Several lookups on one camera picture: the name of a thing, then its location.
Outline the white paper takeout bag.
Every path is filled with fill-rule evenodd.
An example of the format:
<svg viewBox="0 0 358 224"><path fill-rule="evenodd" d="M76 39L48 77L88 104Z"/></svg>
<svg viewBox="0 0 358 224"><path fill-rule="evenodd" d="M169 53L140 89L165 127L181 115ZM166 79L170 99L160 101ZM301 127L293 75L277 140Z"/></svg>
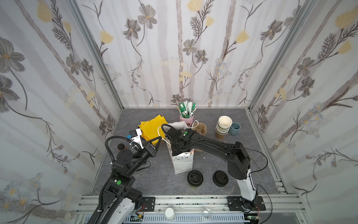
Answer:
<svg viewBox="0 0 358 224"><path fill-rule="evenodd" d="M184 121L170 123L169 125L179 131L185 130L186 128L191 128ZM166 142L169 156L173 164L174 173L179 174L179 173L191 171L193 169L193 162L194 162L194 149L192 148L190 151L182 152L179 155L173 156L172 144L170 140L167 137L165 137L164 131L162 130L161 127L157 129L157 133L159 133L161 137L164 137L162 141Z"/></svg>

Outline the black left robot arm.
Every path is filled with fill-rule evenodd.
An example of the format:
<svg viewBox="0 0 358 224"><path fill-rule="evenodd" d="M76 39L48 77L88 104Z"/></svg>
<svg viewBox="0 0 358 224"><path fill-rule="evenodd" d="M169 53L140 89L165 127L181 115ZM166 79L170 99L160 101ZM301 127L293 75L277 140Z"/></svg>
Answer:
<svg viewBox="0 0 358 224"><path fill-rule="evenodd" d="M114 157L108 143L112 139L121 139L139 148L135 154L123 149ZM135 141L122 136L111 136L105 140L112 167L111 174L98 196L98 205L89 224L122 224L133 211L144 209L142 192L134 189L133 174L158 152L162 137L156 137L139 145Z"/></svg>

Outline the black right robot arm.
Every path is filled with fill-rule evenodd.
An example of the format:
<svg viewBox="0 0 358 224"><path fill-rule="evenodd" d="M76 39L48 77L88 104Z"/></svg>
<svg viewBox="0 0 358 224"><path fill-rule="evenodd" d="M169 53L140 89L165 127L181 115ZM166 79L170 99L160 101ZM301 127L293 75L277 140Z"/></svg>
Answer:
<svg viewBox="0 0 358 224"><path fill-rule="evenodd" d="M237 180L241 191L239 210L250 212L256 208L258 192L252 183L251 158L240 142L219 142L190 128L179 130L169 124L164 124L161 128L170 142L173 156L189 152L191 149L199 149L225 161L228 174Z"/></svg>

